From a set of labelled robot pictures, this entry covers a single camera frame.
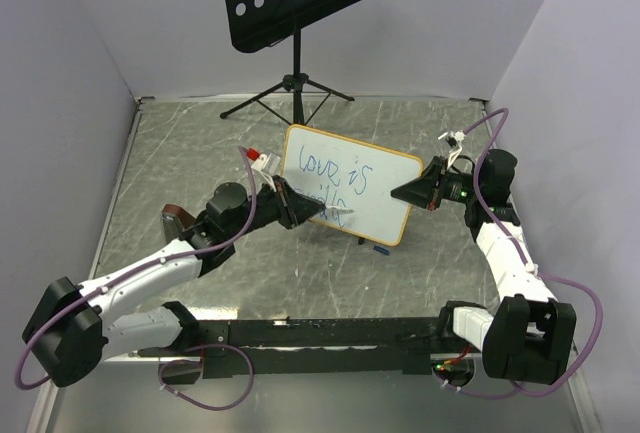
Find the white marker pen body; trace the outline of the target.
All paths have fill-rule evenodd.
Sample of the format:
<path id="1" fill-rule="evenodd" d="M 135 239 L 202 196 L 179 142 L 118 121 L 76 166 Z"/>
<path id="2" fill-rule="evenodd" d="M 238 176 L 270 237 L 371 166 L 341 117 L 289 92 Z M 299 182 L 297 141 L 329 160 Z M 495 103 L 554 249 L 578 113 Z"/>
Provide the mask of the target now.
<path id="1" fill-rule="evenodd" d="M 325 211 L 345 213 L 345 214 L 349 214 L 349 213 L 353 213 L 354 212 L 353 209 L 350 209 L 350 208 L 344 207 L 344 206 L 339 206 L 339 205 L 327 205 L 327 206 L 325 206 Z"/>

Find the orange framed whiteboard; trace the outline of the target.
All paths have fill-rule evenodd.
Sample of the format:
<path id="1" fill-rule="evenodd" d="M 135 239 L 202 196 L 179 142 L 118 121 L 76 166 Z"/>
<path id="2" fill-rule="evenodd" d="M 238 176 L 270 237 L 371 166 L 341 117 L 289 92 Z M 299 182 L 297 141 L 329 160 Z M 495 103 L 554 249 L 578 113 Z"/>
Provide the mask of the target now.
<path id="1" fill-rule="evenodd" d="M 416 178 L 423 161 L 413 155 L 302 125 L 288 128 L 281 175 L 296 191 L 325 205 L 312 220 L 386 246 L 400 243 L 411 206 L 390 192 Z"/>

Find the blue marker cap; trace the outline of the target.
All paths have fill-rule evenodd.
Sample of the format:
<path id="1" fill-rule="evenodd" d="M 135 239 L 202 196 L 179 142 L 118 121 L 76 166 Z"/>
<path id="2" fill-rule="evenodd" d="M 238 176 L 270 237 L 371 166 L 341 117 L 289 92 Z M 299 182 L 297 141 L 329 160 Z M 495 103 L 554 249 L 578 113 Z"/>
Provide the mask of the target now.
<path id="1" fill-rule="evenodd" d="M 390 251 L 382 246 L 375 245 L 373 246 L 373 250 L 385 256 L 390 256 Z"/>

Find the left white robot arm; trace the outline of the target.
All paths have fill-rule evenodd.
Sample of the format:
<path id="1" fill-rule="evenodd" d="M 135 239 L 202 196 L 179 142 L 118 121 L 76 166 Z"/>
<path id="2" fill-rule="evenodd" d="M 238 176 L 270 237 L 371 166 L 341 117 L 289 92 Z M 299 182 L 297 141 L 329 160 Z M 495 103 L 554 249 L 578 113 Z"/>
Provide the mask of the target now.
<path id="1" fill-rule="evenodd" d="M 159 251 L 94 280 L 75 284 L 62 277 L 52 282 L 22 333 L 26 352 L 58 387 L 78 382 L 108 358 L 137 349 L 187 354 L 198 340 L 198 322 L 187 308 L 173 302 L 141 315 L 134 308 L 218 268 L 234 255 L 242 236 L 271 223 L 291 230 L 325 209 L 324 202 L 295 191 L 280 176 L 250 189 L 224 183 Z"/>

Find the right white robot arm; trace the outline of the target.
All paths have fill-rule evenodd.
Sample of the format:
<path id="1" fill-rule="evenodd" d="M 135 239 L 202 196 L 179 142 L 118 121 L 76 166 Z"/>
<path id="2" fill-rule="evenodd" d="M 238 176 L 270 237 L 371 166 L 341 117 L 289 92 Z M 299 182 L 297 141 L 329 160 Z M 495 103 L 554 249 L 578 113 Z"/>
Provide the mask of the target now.
<path id="1" fill-rule="evenodd" d="M 465 224 L 498 291 L 495 313 L 475 303 L 447 302 L 435 330 L 438 343 L 448 351 L 467 343 L 476 348 L 491 378 L 551 385 L 566 371 L 577 316 L 538 276 L 526 249 L 509 201 L 516 166 L 516 157 L 500 149 L 489 150 L 469 173 L 436 156 L 420 177 L 391 196 L 429 211 L 445 200 L 464 205 Z"/>

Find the brown eraser holder block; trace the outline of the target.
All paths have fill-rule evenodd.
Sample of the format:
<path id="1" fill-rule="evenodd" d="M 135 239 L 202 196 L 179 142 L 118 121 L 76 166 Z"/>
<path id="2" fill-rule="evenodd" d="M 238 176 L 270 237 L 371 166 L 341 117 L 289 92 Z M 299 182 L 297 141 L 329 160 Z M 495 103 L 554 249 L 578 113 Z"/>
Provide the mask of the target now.
<path id="1" fill-rule="evenodd" d="M 193 226 L 196 219 L 181 206 L 166 204 L 160 215 L 165 241 L 170 243 L 178 238 L 182 232 Z"/>

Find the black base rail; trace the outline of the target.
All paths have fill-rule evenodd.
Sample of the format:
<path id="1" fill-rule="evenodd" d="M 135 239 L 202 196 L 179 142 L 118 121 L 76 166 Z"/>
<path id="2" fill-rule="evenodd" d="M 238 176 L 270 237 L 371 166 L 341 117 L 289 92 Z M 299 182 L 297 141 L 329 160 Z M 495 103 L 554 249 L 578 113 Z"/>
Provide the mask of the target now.
<path id="1" fill-rule="evenodd" d="M 202 320 L 176 350 L 145 348 L 141 358 L 202 359 L 205 379 L 256 375 L 401 372 L 429 375 L 437 361 L 479 350 L 435 317 Z"/>

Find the right aluminium frame rail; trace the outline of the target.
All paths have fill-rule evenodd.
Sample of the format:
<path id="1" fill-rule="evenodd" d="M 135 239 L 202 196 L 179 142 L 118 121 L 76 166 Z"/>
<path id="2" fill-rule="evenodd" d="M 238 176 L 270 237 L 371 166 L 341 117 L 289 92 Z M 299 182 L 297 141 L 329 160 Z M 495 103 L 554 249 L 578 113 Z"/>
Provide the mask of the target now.
<path id="1" fill-rule="evenodd" d="M 482 150 L 472 175 L 475 240 L 484 254 L 500 295 L 495 314 L 469 310 L 454 316 L 454 329 L 480 347 L 485 373 L 510 383 L 512 395 L 546 398 L 568 387 L 581 426 L 599 432 L 601 422 L 581 368 L 599 339 L 604 319 L 603 305 L 588 286 L 567 278 L 540 272 L 527 249 L 524 230 L 510 204 L 510 188 L 517 160 L 495 148 L 509 111 L 501 108 L 465 129 L 470 134 L 490 119 L 498 123 Z M 594 307 L 594 321 L 586 343 L 575 345 L 577 313 L 559 301 L 551 284 L 585 294 Z"/>

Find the aluminium frame rail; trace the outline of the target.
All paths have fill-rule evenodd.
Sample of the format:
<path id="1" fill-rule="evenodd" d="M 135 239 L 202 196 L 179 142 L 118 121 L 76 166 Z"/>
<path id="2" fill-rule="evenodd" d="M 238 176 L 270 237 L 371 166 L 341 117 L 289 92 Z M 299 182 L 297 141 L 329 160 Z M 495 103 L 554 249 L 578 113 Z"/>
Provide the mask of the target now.
<path id="1" fill-rule="evenodd" d="M 130 152 L 131 152 L 133 142 L 138 130 L 138 125 L 140 122 L 140 115 L 141 115 L 140 113 L 141 106 L 145 102 L 146 100 L 142 98 L 135 99 L 133 116 L 127 131 L 124 150 L 118 164 L 118 169 L 116 171 L 116 176 L 112 185 L 112 189 L 110 191 L 108 208 L 106 210 L 106 215 L 105 215 L 103 226 L 98 239 L 97 247 L 92 259 L 91 267 L 89 269 L 89 273 L 88 273 L 89 279 L 93 279 L 96 275 L 96 271 L 99 265 L 99 260 L 100 260 L 100 257 L 104 248 L 104 244 L 106 241 L 108 228 L 113 217 L 117 196 L 121 188 L 124 172 L 126 170 L 129 157 L 130 157 Z M 26 427 L 27 433 L 45 432 L 47 430 L 47 425 L 51 419 L 58 393 L 59 393 L 59 388 L 56 387 L 51 381 L 48 381 L 47 383 L 43 384 L 39 388 L 39 393 L 38 393 L 34 408 L 32 410 L 29 422 Z"/>
<path id="2" fill-rule="evenodd" d="M 604 319 L 603 305 L 588 286 L 567 278 L 540 272 L 527 249 L 524 230 L 510 204 L 510 188 L 517 160 L 495 148 L 509 111 L 501 108 L 465 129 L 470 134 L 490 119 L 498 123 L 482 150 L 472 175 L 475 240 L 484 254 L 500 295 L 495 314 L 469 310 L 454 316 L 454 329 L 480 347 L 485 373 L 510 383 L 512 395 L 546 398 L 568 387 L 581 426 L 599 432 L 601 422 L 581 368 L 599 339 Z M 594 321 L 586 343 L 575 345 L 577 313 L 559 301 L 551 284 L 585 294 L 594 307 Z"/>

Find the left aluminium frame rail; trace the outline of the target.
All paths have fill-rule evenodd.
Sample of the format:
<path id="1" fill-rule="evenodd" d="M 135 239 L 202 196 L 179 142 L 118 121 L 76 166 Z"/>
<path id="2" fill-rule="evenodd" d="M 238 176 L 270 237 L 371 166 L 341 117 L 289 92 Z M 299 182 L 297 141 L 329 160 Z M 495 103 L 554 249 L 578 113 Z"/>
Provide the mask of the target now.
<path id="1" fill-rule="evenodd" d="M 141 106 L 145 102 L 146 100 L 142 98 L 135 99 L 133 116 L 127 131 L 124 150 L 118 164 L 118 169 L 116 171 L 116 176 L 112 185 L 112 189 L 110 191 L 108 208 L 106 210 L 106 215 L 105 215 L 103 226 L 98 239 L 97 247 L 92 259 L 91 267 L 89 269 L 89 273 L 88 273 L 89 279 L 93 279 L 96 275 L 96 271 L 99 265 L 99 260 L 100 260 L 100 257 L 104 248 L 104 244 L 106 241 L 108 228 L 113 217 L 117 196 L 121 188 L 124 172 L 126 170 L 129 157 L 130 157 L 130 152 L 131 152 L 133 142 L 138 130 L 138 125 L 140 122 L 140 115 L 141 115 L 140 113 Z M 47 425 L 51 419 L 58 393 L 59 393 L 59 388 L 56 387 L 51 381 L 48 381 L 47 383 L 43 384 L 39 388 L 39 393 L 38 393 L 34 408 L 32 410 L 29 422 L 26 427 L 27 433 L 45 432 L 47 430 Z"/>

